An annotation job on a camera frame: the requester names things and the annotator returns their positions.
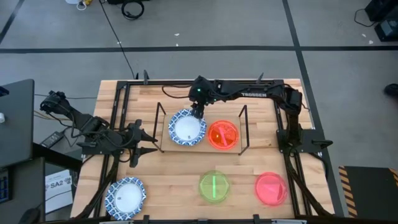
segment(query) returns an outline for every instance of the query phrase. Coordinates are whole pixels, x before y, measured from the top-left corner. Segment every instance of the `blue patterned plate rim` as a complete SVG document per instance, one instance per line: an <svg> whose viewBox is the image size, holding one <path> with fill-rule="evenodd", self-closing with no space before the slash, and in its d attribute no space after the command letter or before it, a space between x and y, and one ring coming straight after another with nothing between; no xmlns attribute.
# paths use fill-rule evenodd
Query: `blue patterned plate rim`
<svg viewBox="0 0 398 224"><path fill-rule="evenodd" d="M207 128L207 124L204 118L199 119L199 125L200 125L200 130L198 133L198 136L196 136L193 139L190 140L184 140L181 139L176 131L175 131L175 125L177 124L177 121L181 118L185 118L185 117L192 117L192 111L188 110L188 109L182 109L179 112L177 112L175 115L172 116L170 123L169 123L169 135L170 138L176 142L179 145L183 145L183 146L194 146L196 144L198 144L203 138L205 138L205 133L206 133L206 128Z"/></svg>
<svg viewBox="0 0 398 224"><path fill-rule="evenodd" d="M141 202L133 212L122 212L116 207L115 204L115 194L123 185L126 184L135 184L141 189L141 194L142 194ZM113 183L109 187L108 192L106 193L105 196L105 209L111 216L113 216L115 219L119 221L130 220L135 215L141 212L146 197L147 194L144 188L144 184L142 183L141 180L139 180L137 177L125 177Z"/></svg>

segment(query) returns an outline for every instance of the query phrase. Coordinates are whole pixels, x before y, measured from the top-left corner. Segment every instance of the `butcher block table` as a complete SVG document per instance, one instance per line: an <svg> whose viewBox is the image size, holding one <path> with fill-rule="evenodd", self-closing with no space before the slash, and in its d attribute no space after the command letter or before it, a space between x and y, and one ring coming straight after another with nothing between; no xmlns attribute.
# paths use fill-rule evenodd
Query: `butcher block table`
<svg viewBox="0 0 398 224"><path fill-rule="evenodd" d="M285 79L285 83L303 92L299 79ZM99 87L95 106L95 116L107 121L111 119L117 80L103 80ZM167 87L166 92L173 96L187 96L189 88ZM124 90L119 99L115 129L121 119ZM126 124L136 119L142 120L142 128L152 135L154 130L157 103L160 102L167 114L174 114L183 108L190 108L188 98L174 99L162 93L161 85L134 85L129 92L126 111ZM260 218L293 218L290 194L285 202L277 207L267 206L256 197L254 183L263 172L279 174L288 184L284 157L277 145L277 120L274 102L263 98L238 98L234 101L216 102L205 108L205 114L238 116L243 106L248 106L248 125L250 147L241 155L212 152L175 152L160 151L140 157L137 167L130 168L129 163L119 163L117 179L137 177L147 190L143 210L134 217L142 220L150 215L151 220L188 220L188 219L251 219L253 214ZM159 113L156 139L162 141L163 113ZM282 119L286 127L285 114ZM304 108L299 116L303 129L311 129L312 122L308 110ZM242 145L245 146L244 116L241 117ZM151 142L140 142L139 147L154 147ZM121 160L128 159L125 152ZM300 154L305 181L309 190L322 206L333 213L333 206L325 178L322 162L306 154ZM113 158L109 158L109 167ZM78 215L89 203L100 182L103 156L96 155L81 168L71 217ZM210 170L224 173L230 182L228 197L221 203L210 204L204 200L198 190L200 177ZM296 186L300 213L304 214L300 189ZM103 201L101 216L106 215Z"/></svg>

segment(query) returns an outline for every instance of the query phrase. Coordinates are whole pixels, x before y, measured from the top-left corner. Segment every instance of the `white plate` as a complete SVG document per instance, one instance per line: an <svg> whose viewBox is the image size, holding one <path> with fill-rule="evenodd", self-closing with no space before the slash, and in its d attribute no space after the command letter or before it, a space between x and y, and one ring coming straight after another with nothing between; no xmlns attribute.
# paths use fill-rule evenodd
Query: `white plate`
<svg viewBox="0 0 398 224"><path fill-rule="evenodd" d="M146 198L144 184L135 177L113 183L105 197L105 208L117 220L130 220L142 210Z"/></svg>
<svg viewBox="0 0 398 224"><path fill-rule="evenodd" d="M180 110L169 123L170 138L177 144L193 146L198 144L206 133L205 119L197 119L187 109Z"/></svg>

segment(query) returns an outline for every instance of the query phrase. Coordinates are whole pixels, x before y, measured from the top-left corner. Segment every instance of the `gray floor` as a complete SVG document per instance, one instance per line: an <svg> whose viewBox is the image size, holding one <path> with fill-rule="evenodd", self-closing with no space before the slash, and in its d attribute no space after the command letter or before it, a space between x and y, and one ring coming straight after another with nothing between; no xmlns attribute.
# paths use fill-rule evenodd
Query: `gray floor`
<svg viewBox="0 0 398 224"><path fill-rule="evenodd" d="M373 28L353 22L369 0L289 0L301 46L377 46ZM0 1L0 30L17 0ZM138 21L120 8L105 10L124 47L221 45L293 46L281 0L152 0ZM364 14L358 19L369 22ZM64 0L25 0L0 49L118 47L98 1L85 11ZM294 51L128 52L134 72L151 78L301 78ZM304 52L333 167L373 166L398 169L398 104L382 89L397 82L398 52ZM67 96L96 96L101 80L131 79L122 53L0 54L0 85L33 78L35 92L64 91ZM35 108L41 97L35 98ZM95 100L71 100L92 113ZM63 127L35 118L40 142ZM65 141L54 147L69 148ZM48 215L66 218L70 208Z"/></svg>

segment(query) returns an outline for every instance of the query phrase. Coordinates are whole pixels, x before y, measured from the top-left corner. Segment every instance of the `green plastic bowl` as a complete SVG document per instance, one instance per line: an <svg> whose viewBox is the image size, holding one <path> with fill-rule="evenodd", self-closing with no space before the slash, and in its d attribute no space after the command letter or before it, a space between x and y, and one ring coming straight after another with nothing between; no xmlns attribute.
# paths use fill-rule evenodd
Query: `green plastic bowl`
<svg viewBox="0 0 398 224"><path fill-rule="evenodd" d="M228 195L228 179L220 171L209 171L200 178L199 191L200 195L207 202L220 203L225 200Z"/></svg>

